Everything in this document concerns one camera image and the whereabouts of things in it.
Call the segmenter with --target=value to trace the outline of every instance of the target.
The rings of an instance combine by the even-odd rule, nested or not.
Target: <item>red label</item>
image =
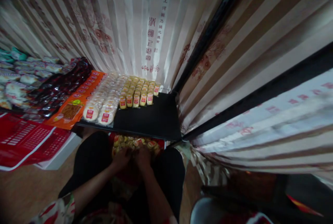
[[[94,113],[93,110],[87,110],[87,116],[86,117],[92,119],[93,118],[93,113]]]
[[[102,116],[102,122],[108,122],[109,114],[103,114]]]

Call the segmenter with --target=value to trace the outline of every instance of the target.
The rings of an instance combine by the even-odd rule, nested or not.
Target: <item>green snack package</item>
[[[0,61],[4,61],[11,64],[15,62],[15,60],[11,59],[9,56],[0,56]]]
[[[11,49],[11,57],[14,60],[18,60],[18,61],[25,61],[28,58],[28,56],[26,54],[20,52],[15,47],[12,47],[12,49]]]

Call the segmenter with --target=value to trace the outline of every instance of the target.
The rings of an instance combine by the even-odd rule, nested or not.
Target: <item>orange package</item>
[[[76,122],[80,121],[88,97],[98,86],[106,73],[91,71],[90,77],[64,102],[44,124],[71,130]]]

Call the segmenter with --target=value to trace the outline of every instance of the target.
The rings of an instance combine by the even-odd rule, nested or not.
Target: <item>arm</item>
[[[31,220],[31,223],[72,223],[106,182],[127,165],[130,157],[130,149],[122,149],[116,154],[110,166],[73,192],[49,204]]]
[[[150,166],[150,152],[146,146],[139,149],[135,161],[145,183],[151,223],[161,224],[171,218],[173,212]]]
[[[101,191],[105,184],[127,165],[130,158],[130,149],[122,149],[116,154],[109,167],[73,191],[75,217],[78,216],[84,207]]]

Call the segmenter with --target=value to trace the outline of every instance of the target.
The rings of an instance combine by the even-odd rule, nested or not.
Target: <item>beige curtain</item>
[[[86,56],[99,71],[170,90],[220,1],[5,0],[0,47],[63,61]]]
[[[238,0],[180,93],[182,132],[332,41],[333,0]]]

